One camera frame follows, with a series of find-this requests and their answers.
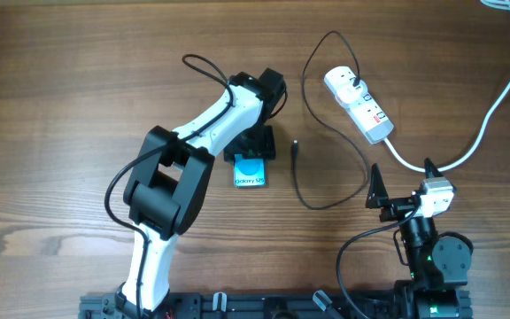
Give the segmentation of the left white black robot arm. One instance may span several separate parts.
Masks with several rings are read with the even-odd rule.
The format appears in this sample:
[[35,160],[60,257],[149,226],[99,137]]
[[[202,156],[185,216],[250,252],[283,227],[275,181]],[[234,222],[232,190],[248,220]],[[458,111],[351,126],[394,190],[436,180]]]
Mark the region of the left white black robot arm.
[[152,318],[170,292],[176,243],[196,220],[215,159],[234,167],[238,187],[266,183],[265,164],[274,160],[274,134],[267,120],[287,97],[282,74],[266,69],[254,78],[239,73],[224,81],[222,96],[193,121],[144,138],[123,192],[135,231],[127,281],[115,293],[125,318]]

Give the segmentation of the turquoise screen Galaxy smartphone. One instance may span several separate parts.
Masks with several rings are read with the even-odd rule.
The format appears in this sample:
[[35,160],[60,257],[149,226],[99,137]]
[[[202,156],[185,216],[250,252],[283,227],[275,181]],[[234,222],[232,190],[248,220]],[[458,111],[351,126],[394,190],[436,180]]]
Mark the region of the turquoise screen Galaxy smartphone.
[[234,162],[234,185],[237,188],[256,188],[267,184],[265,161],[246,159],[237,154]]

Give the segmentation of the white two-socket power strip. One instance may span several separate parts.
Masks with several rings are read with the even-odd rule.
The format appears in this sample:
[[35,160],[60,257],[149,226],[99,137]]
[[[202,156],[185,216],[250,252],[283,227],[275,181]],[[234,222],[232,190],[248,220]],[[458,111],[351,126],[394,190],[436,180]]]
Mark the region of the white two-socket power strip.
[[[357,75],[348,66],[337,66],[324,75],[324,83],[333,97],[334,88],[338,83],[353,81],[354,85],[356,80]],[[350,105],[349,108],[344,108],[344,110],[349,114],[359,131],[370,144],[380,143],[386,139],[394,129],[394,125],[389,120],[387,114],[375,102],[373,96],[369,92],[357,103]]]

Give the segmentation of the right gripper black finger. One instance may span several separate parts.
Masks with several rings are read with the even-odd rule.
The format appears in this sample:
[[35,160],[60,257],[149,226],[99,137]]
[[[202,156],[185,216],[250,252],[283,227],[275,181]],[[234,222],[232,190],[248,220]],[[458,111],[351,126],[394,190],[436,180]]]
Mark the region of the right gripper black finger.
[[424,174],[427,179],[443,177],[444,175],[438,170],[436,165],[430,158],[424,160]]
[[371,178],[367,192],[366,208],[382,208],[389,205],[389,195],[384,186],[380,168],[377,164],[371,167]]

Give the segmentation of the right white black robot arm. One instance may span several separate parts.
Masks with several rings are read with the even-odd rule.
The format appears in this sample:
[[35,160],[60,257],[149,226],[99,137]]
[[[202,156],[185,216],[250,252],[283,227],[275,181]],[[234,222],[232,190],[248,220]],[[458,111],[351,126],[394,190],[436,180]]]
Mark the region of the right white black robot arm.
[[392,290],[394,318],[471,318],[474,316],[469,292],[468,271],[473,243],[452,231],[440,233],[435,217],[450,209],[456,187],[438,171],[430,159],[424,160],[425,178],[419,188],[403,198],[390,198],[380,168],[371,168],[366,207],[379,208],[381,222],[396,222],[396,247],[403,247],[399,260],[409,268],[411,278],[399,280]]

